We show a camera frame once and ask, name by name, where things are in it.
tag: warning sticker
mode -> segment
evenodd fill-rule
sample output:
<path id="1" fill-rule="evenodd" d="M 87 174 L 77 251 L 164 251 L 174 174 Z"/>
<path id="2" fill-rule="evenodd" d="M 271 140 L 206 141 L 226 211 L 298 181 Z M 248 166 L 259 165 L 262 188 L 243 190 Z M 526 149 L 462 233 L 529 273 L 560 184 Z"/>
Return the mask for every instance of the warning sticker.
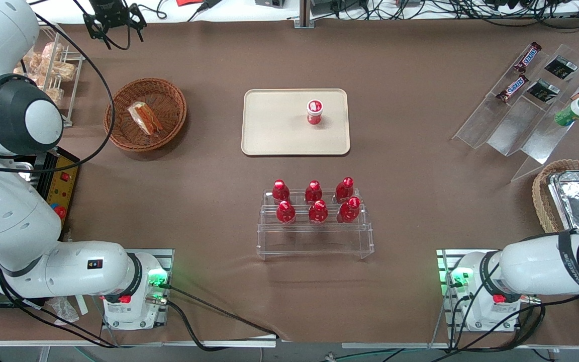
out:
<path id="1" fill-rule="evenodd" d="M 493 313 L 506 313 L 510 314 L 517 311 L 517 306 L 510 303 L 494 303 L 491 307 Z"/>
<path id="2" fill-rule="evenodd" d="M 131 307 L 124 307 L 124 305 L 107 304 L 107 308 L 111 313 L 128 313 L 131 311 Z"/>

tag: snickers bar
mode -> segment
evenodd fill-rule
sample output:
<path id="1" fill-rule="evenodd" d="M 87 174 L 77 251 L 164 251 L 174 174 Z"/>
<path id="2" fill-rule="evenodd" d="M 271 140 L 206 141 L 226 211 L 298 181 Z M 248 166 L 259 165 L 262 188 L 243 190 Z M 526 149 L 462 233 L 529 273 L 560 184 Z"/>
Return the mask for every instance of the snickers bar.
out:
<path id="1" fill-rule="evenodd" d="M 529 80 L 522 74 L 520 75 L 515 82 L 509 85 L 506 89 L 500 92 L 497 96 L 497 99 L 501 99 L 502 102 L 507 103 L 508 100 L 515 94 L 515 92 L 519 91 L 522 85 L 524 85 Z"/>
<path id="2" fill-rule="evenodd" d="M 542 46 L 540 46 L 540 44 L 538 43 L 535 43 L 534 41 L 533 43 L 531 43 L 531 48 L 529 48 L 529 51 L 527 51 L 526 54 L 524 54 L 524 57 L 522 57 L 522 59 L 520 59 L 519 62 L 513 65 L 513 68 L 515 68 L 515 70 L 519 71 L 520 73 L 524 73 L 526 71 L 526 67 L 528 67 L 529 64 L 531 64 L 531 60 L 535 58 L 535 55 L 537 55 L 537 53 L 539 53 L 540 50 L 542 50 Z"/>

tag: emergency stop button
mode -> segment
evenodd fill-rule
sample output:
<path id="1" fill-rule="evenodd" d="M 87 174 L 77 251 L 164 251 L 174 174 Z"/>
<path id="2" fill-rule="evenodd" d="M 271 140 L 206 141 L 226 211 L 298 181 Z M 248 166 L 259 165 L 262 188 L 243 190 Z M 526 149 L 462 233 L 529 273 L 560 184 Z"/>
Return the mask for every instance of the emergency stop button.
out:
<path id="1" fill-rule="evenodd" d="M 64 206 L 59 206 L 58 204 L 53 204 L 53 211 L 59 216 L 60 219 L 66 217 L 66 208 Z"/>

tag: chocolate bar wrapper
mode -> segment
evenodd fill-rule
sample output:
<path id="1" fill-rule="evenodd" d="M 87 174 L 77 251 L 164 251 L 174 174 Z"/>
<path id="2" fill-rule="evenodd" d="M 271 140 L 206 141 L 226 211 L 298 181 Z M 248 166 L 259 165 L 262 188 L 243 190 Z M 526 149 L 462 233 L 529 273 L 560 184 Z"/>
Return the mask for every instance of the chocolate bar wrapper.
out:
<path id="1" fill-rule="evenodd" d="M 540 50 L 542 50 L 542 46 L 540 46 L 538 43 L 535 43 L 534 41 L 531 43 L 531 48 L 529 48 L 524 57 L 522 57 L 522 59 L 520 59 L 520 61 L 516 64 L 513 64 L 513 68 L 520 73 L 524 73 L 526 71 L 526 67 L 531 64 L 531 61 L 533 58 L 535 58 L 535 55 L 540 52 Z"/>
<path id="2" fill-rule="evenodd" d="M 567 76 L 577 71 L 577 65 L 569 62 L 565 57 L 558 55 L 554 60 L 544 67 L 547 71 L 557 76 L 560 79 L 565 79 Z"/>
<path id="3" fill-rule="evenodd" d="M 497 99 L 500 99 L 502 102 L 507 103 L 508 100 L 515 94 L 515 92 L 519 91 L 521 87 L 528 82 L 528 78 L 526 78 L 523 74 L 519 76 L 515 80 L 515 82 L 511 83 L 506 89 L 501 91 L 497 96 Z"/>
<path id="4" fill-rule="evenodd" d="M 537 82 L 533 83 L 526 92 L 532 94 L 540 101 L 549 104 L 558 94 L 560 94 L 560 89 L 540 78 Z"/>

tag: wicker basket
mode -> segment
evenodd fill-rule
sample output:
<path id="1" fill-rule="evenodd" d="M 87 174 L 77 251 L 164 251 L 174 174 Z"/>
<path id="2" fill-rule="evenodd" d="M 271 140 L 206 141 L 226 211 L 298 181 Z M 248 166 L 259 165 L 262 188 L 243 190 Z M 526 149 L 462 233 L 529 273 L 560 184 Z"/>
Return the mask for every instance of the wicker basket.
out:
<path id="1" fill-rule="evenodd" d="M 145 134 L 131 118 L 127 108 L 135 102 L 144 102 L 162 124 L 162 131 Z M 111 142 L 125 151 L 144 152 L 162 147 L 181 130 L 186 117 L 186 101 L 180 89 L 159 78 L 135 80 L 113 96 L 115 103 L 115 126 Z M 111 105 L 106 107 L 104 129 L 111 125 Z"/>
<path id="2" fill-rule="evenodd" d="M 561 222 L 553 214 L 551 195 L 547 187 L 547 177 L 550 173 L 579 169 L 578 160 L 557 160 L 549 163 L 533 181 L 533 206 L 537 213 L 544 232 L 558 232 L 563 230 Z"/>

